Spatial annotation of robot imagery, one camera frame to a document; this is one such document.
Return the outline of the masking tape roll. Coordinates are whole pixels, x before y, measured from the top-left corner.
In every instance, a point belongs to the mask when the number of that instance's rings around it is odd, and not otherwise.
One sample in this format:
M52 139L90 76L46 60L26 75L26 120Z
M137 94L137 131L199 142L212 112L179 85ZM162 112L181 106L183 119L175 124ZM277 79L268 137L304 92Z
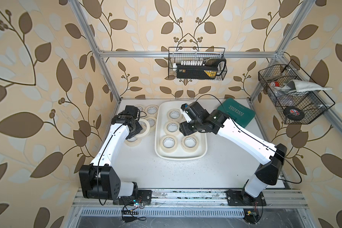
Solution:
M177 136L180 133L180 125L175 121L168 121L164 126L164 131L167 135Z
M183 116L179 109L170 109L167 113L167 118L170 121L180 122Z
M140 111L144 111L145 110L145 107L143 105L136 105L136 107L140 110Z
M196 152L199 147L199 141L195 136L185 136L181 140L181 146L184 151L188 153Z
M146 118L146 121L150 125L150 132L154 131L155 127L156 127L157 119L155 117L148 117L148 118Z
M140 131L140 133L135 135L135 138L146 137L150 133L150 130L151 130L149 122L142 118L138 122L141 125L142 130Z
M155 118L158 115L158 110L159 110L159 107L155 104L149 105L144 109L148 117L155 117Z
M142 142L141 138L132 137L125 140L125 144L129 147L136 147Z

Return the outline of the white plastic storage tray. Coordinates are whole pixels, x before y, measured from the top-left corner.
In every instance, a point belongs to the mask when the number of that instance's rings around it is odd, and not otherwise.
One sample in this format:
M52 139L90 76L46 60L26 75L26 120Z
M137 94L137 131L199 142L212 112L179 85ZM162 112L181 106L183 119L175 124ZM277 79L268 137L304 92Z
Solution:
M181 160L195 160L195 159L202 158L207 153L207 150L208 150L207 137L205 134L201 134L198 132L191 134L192 136L195 136L199 141L199 147L196 150L196 152L188 153L183 150L181 146L181 140L185 136L181 132L177 136L175 136L175 138L178 140L178 147L175 152L171 154L166 154L166 153L162 153L160 150L160 140L164 136L167 135L164 131L164 126L168 121L170 121L167 118L168 111L170 109L179 109L181 112L181 105L185 103L189 104L190 101L182 101L182 100L167 101L167 102L162 103L159 106L158 115L156 118L157 122L156 122L156 127L155 127L155 152L159 157L163 159L180 160L180 161ZM179 122L179 124L184 121L185 121L185 118L183 117L182 120Z

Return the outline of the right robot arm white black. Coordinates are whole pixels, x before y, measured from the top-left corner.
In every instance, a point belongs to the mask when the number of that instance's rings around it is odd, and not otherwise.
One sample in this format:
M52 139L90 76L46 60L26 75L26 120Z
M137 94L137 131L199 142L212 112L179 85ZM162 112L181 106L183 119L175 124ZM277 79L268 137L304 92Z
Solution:
M285 162L286 146L260 139L224 112L216 109L209 113L196 101L182 104L180 111L186 119L179 128L184 136L195 132L214 133L232 141L259 162L257 170L241 191L243 197L256 199L267 186L276 185Z

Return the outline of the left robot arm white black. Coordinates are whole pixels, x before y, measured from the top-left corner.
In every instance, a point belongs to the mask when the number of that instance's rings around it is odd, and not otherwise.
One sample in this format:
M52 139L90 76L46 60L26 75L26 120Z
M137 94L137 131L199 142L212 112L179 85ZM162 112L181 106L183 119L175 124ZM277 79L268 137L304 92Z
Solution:
M136 106L127 105L111 120L109 133L100 151L89 165L83 165L79 171L84 198L115 200L124 197L135 200L138 197L137 183L121 181L114 164L125 141L142 131L140 112Z

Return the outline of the masking tape stack front left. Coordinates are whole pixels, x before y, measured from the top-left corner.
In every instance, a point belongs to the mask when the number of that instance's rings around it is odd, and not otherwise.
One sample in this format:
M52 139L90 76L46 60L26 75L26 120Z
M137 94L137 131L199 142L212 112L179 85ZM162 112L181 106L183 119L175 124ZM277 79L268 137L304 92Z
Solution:
M176 151L178 140L175 136L166 135L160 140L160 150L162 153L171 154Z

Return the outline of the black yellow box in basket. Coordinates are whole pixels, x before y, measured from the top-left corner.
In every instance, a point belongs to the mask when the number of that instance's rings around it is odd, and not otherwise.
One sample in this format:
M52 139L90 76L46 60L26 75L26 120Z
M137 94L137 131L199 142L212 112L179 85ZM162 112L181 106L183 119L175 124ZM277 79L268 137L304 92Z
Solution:
M179 79L223 80L227 74L227 66L185 66L175 68Z

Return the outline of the black tape roll red label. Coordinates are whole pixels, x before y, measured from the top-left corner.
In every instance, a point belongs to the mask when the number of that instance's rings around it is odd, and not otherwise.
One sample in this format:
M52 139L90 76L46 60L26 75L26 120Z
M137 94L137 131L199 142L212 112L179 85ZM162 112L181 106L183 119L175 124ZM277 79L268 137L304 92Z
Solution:
M305 118L305 112L294 106L287 106L283 110L284 116L292 121L301 121Z

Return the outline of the green plastic tool case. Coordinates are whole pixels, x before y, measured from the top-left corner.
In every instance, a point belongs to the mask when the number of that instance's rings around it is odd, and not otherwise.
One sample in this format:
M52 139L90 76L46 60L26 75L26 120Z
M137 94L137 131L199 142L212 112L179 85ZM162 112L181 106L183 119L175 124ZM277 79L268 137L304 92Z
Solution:
M248 126L256 114L253 110L243 106L232 98L225 100L218 107L218 110L228 115L243 128Z

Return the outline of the grey folded cloth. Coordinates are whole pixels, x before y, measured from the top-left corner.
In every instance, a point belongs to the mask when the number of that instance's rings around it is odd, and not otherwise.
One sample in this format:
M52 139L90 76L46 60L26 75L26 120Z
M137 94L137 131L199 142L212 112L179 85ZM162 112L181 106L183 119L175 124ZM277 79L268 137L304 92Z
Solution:
M278 87L280 91L291 94L291 93L305 93L310 91L330 91L330 87L322 87L314 82L307 82L302 80L290 80L283 87Z

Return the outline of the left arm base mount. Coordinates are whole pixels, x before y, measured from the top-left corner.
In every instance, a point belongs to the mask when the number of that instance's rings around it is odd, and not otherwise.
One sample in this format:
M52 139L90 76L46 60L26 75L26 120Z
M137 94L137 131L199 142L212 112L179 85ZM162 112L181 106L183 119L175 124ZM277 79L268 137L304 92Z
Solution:
M120 197L113 200L114 205L150 205L152 200L152 191L151 190L143 190L136 189L133 192L132 196L128 197Z

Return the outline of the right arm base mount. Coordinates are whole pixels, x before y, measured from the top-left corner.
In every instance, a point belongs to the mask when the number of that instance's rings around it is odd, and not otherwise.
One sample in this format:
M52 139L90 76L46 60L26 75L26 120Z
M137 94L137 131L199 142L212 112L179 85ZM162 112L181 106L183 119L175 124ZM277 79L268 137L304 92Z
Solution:
M265 207L267 205L262 192L256 198L248 195L244 190L227 190L225 193L229 206Z

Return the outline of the aluminium front rail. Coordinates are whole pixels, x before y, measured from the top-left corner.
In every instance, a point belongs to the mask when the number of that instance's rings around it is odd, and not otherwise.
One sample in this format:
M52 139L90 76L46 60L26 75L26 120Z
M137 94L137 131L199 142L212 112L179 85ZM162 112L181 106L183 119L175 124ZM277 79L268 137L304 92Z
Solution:
M253 208L229 206L227 189L143 189L152 191L150 207L181 208ZM265 209L307 209L308 204L300 190L267 189L263 191Z

